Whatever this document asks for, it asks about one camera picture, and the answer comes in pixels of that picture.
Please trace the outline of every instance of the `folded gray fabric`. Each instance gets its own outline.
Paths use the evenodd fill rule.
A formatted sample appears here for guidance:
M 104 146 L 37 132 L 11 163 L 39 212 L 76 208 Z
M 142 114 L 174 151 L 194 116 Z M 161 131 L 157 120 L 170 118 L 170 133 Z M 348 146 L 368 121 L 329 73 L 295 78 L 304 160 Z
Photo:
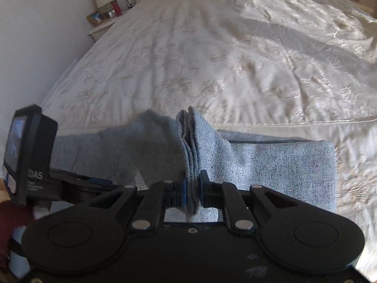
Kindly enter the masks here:
M 278 141 L 273 138 L 263 143 L 231 144 L 193 108 L 188 113 L 181 111 L 176 120 L 186 160 L 188 205 L 194 214 L 200 207 L 200 170 L 206 170 L 211 181 L 231 182 L 242 190 L 261 184 L 319 208 L 335 210 L 336 166 L 331 143 L 295 139 L 271 143 Z

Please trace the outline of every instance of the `bed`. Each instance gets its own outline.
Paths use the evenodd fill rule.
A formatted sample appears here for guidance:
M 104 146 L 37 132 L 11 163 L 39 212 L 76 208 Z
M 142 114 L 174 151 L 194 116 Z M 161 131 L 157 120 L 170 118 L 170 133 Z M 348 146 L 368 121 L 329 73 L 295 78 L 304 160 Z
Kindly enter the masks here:
M 193 106 L 218 130 L 328 140 L 377 280 L 377 21 L 347 0 L 139 0 L 54 89 L 59 134 Z

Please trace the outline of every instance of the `framed photo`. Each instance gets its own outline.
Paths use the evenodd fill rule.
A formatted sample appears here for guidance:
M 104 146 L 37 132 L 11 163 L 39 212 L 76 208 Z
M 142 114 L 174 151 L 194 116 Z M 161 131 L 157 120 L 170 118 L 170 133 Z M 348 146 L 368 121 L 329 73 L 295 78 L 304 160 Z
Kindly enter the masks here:
M 94 25 L 100 25 L 101 23 L 105 22 L 106 21 L 106 17 L 103 13 L 100 13 L 99 11 L 95 11 L 93 13 L 91 13 L 90 15 L 88 15 L 86 17 L 91 23 L 93 23 Z

